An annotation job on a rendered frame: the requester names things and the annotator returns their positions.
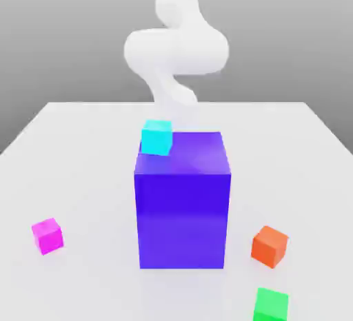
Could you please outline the small orange cube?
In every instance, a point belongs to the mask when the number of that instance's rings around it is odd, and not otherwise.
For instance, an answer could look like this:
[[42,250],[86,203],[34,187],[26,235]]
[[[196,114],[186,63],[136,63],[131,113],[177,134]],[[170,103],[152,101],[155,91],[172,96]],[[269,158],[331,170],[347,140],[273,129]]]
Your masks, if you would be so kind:
[[273,269],[283,259],[287,243],[287,235],[264,226],[253,238],[251,257]]

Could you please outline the small green cube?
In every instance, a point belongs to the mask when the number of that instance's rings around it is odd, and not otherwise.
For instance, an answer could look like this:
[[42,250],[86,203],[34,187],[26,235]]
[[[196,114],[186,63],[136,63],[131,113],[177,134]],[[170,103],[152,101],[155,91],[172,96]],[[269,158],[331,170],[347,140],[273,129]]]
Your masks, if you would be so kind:
[[287,321],[289,295],[258,288],[252,321]]

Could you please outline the small magenta cube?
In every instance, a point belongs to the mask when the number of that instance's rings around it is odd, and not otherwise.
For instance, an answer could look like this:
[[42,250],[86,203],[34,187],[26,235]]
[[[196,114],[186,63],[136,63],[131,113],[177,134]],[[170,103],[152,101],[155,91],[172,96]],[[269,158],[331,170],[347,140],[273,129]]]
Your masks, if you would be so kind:
[[46,219],[31,226],[35,245],[42,255],[63,247],[63,234],[54,218]]

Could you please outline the small cyan cube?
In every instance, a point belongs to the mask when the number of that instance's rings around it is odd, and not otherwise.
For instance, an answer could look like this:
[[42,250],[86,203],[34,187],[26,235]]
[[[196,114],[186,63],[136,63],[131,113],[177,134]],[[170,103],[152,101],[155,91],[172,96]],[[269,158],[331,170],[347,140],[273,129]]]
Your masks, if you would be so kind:
[[141,152],[167,156],[172,148],[172,123],[147,120],[141,130]]

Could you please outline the large purple box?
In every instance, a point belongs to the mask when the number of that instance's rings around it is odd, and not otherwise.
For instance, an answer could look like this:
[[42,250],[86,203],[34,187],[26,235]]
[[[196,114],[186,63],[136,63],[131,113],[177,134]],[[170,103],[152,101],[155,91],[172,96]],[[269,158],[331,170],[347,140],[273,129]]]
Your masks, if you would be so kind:
[[231,170],[220,132],[175,132],[169,155],[134,170],[142,269],[221,269]]

